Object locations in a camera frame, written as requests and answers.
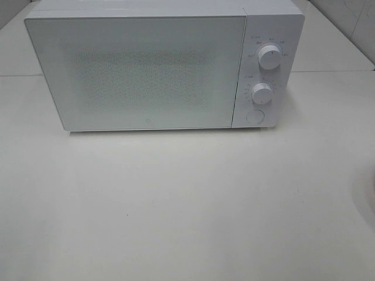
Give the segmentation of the round white door button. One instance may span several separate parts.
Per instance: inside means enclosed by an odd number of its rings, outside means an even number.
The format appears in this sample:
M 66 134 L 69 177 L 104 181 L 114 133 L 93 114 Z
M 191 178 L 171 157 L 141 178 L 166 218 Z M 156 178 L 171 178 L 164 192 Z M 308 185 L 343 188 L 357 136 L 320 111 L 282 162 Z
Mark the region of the round white door button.
M 257 109 L 249 112 L 246 116 L 246 120 L 251 126 L 258 126 L 263 122 L 264 117 L 264 112 Z

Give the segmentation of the white microwave door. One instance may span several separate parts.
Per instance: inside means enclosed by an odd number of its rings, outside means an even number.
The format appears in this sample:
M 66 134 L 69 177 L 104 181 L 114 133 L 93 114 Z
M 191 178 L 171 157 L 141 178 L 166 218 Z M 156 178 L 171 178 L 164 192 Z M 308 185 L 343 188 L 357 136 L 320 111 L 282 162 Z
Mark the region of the white microwave door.
M 230 127 L 245 23 L 243 16 L 25 20 L 67 131 Z

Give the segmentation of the white timer knob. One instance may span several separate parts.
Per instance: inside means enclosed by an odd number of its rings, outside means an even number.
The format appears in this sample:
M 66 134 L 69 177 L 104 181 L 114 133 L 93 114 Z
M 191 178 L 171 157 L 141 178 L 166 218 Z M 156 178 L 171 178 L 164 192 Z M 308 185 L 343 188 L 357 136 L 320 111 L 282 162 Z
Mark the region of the white timer knob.
M 253 103 L 264 105 L 272 100 L 273 90 L 267 83 L 258 83 L 251 89 Z

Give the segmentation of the upper white power knob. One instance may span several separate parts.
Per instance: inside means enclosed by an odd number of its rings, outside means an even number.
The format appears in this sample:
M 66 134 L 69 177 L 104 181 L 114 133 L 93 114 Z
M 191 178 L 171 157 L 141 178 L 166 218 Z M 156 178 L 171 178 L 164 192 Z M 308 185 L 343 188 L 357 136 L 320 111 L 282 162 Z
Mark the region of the upper white power knob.
M 282 51 L 275 43 L 267 43 L 259 48 L 257 56 L 261 68 L 272 70 L 280 65 Z

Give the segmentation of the white microwave oven body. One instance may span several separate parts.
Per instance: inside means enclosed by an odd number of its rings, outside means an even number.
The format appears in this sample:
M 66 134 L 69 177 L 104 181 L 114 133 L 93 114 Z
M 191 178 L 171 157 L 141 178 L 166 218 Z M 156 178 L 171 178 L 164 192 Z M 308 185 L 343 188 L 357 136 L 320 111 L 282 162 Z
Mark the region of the white microwave oven body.
M 276 126 L 305 20 L 292 1 L 41 1 L 25 20 L 232 16 L 243 16 L 246 23 L 232 123 L 228 128 Z M 280 65 L 272 70 L 264 70 L 258 63 L 257 52 L 267 43 L 275 43 L 282 51 Z M 267 83 L 273 90 L 267 104 L 252 101 L 251 89 L 258 83 Z M 264 112 L 264 120 L 251 126 L 246 116 L 257 109 Z

